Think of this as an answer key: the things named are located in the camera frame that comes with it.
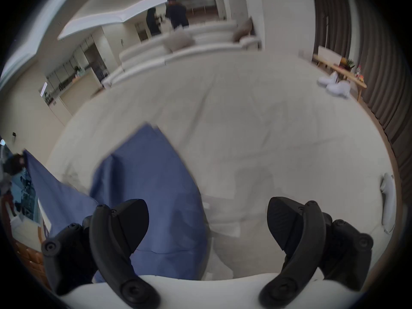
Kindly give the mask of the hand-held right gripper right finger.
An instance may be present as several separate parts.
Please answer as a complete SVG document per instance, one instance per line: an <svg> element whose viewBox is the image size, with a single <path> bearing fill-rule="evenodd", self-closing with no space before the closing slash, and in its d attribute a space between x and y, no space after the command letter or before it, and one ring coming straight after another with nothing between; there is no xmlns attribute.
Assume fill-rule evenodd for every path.
<svg viewBox="0 0 412 309"><path fill-rule="evenodd" d="M286 254L281 273L260 291L264 308L284 308L306 287L317 268L325 280L351 291L364 285L372 258L373 239L348 222L306 204L272 197L267 208L269 231Z"/></svg>

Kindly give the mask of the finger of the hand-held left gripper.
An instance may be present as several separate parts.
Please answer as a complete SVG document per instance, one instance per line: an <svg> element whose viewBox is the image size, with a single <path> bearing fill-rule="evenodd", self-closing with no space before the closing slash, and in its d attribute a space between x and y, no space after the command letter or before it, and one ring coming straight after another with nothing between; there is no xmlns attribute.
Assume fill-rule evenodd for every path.
<svg viewBox="0 0 412 309"><path fill-rule="evenodd" d="M22 154L14 154L6 161L6 173L14 176L26 168L26 160Z"/></svg>

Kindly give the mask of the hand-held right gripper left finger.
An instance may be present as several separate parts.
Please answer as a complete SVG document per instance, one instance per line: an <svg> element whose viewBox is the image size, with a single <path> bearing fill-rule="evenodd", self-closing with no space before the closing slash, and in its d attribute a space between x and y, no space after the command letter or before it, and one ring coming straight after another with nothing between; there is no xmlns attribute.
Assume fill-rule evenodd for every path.
<svg viewBox="0 0 412 309"><path fill-rule="evenodd" d="M158 308L158 292L134 272L130 259L148 226L146 202L130 199L114 209L100 204L82 224L71 223L55 237L49 237L42 244L42 253L52 291L66 295L90 284L99 272L131 308Z"/></svg>

